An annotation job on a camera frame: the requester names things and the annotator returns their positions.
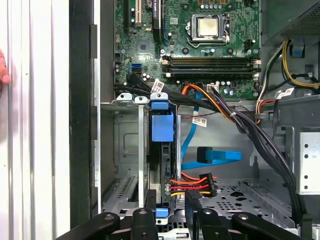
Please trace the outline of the person left hand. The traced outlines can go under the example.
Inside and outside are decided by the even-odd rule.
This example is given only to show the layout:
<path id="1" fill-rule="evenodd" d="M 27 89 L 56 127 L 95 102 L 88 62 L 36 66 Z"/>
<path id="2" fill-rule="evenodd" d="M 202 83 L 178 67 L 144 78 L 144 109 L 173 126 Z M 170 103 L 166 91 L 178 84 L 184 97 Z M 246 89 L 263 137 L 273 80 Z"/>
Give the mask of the person left hand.
<path id="1" fill-rule="evenodd" d="M 9 75 L 5 56 L 2 50 L 0 50 L 0 83 L 3 85 L 8 85 L 11 83 L 11 77 Z"/>

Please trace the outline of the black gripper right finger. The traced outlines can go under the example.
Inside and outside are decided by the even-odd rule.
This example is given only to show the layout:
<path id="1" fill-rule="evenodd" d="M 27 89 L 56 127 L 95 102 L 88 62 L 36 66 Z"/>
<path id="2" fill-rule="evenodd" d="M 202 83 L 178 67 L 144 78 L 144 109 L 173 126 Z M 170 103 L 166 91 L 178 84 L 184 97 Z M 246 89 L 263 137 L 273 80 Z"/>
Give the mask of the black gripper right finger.
<path id="1" fill-rule="evenodd" d="M 223 225 L 218 213 L 203 208 L 197 212 L 197 235 L 204 240 L 299 240 L 289 232 L 249 212 L 239 212 L 231 218 L 231 228 Z"/>

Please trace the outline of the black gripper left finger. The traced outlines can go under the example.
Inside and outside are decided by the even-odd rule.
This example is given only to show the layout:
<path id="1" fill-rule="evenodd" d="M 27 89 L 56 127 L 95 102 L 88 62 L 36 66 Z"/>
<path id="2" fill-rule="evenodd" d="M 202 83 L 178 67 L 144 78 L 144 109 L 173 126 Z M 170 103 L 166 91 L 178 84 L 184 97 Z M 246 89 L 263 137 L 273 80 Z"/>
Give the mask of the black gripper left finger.
<path id="1" fill-rule="evenodd" d="M 154 213 L 137 208 L 132 215 L 103 212 L 58 237 L 59 240 L 157 240 Z"/>

